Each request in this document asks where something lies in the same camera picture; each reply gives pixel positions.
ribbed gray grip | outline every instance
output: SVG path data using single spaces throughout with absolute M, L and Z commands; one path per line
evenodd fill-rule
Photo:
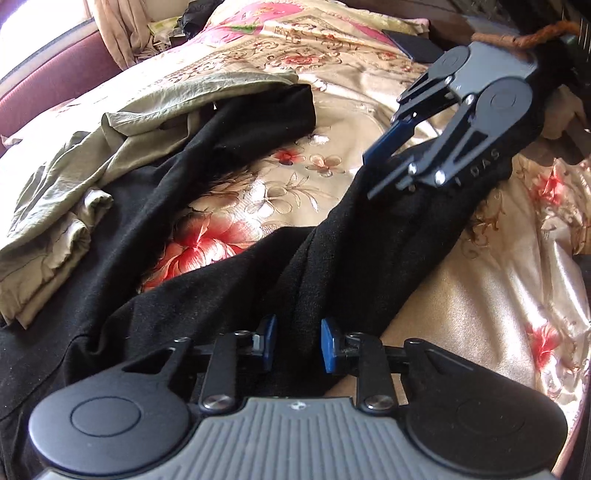
M 40 480 L 63 480 L 53 471 Z M 175 457 L 133 480 L 460 480 L 433 462 L 393 419 L 356 410 L 349 398 L 250 398 L 209 417 Z M 527 480 L 551 480 L 549 472 Z

round black disc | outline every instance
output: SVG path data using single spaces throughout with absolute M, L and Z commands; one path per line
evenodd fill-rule
M 60 470 L 115 476 L 158 462 L 189 425 L 187 406 L 165 385 L 149 375 L 105 371 L 44 399 L 31 415 L 29 435 Z
M 557 405 L 500 375 L 439 379 L 430 395 L 409 405 L 405 421 L 414 443 L 435 461 L 484 477 L 551 468 L 566 438 Z

orange cord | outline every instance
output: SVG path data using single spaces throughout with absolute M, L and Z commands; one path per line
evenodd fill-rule
M 517 50 L 529 50 L 537 45 L 559 37 L 565 33 L 573 35 L 580 34 L 580 27 L 575 22 L 561 20 L 553 25 L 538 30 L 532 35 L 525 35 L 523 37 L 513 37 L 511 35 L 492 35 L 486 33 L 474 33 L 472 41 L 481 41 L 489 43 L 497 47 L 514 48 Z

gray cloth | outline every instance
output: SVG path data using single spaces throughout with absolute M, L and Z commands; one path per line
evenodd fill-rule
M 88 251 L 92 229 L 112 203 L 101 187 L 181 147 L 198 129 L 201 106 L 292 83 L 297 75 L 264 72 L 175 83 L 105 113 L 97 130 L 75 133 L 57 154 L 41 160 L 0 238 L 4 319 L 26 328 Z M 0 180 L 0 191 L 5 181 L 10 179 Z

window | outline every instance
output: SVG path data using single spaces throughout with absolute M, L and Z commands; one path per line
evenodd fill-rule
M 25 1 L 0 28 L 0 79 L 89 18 L 86 0 Z

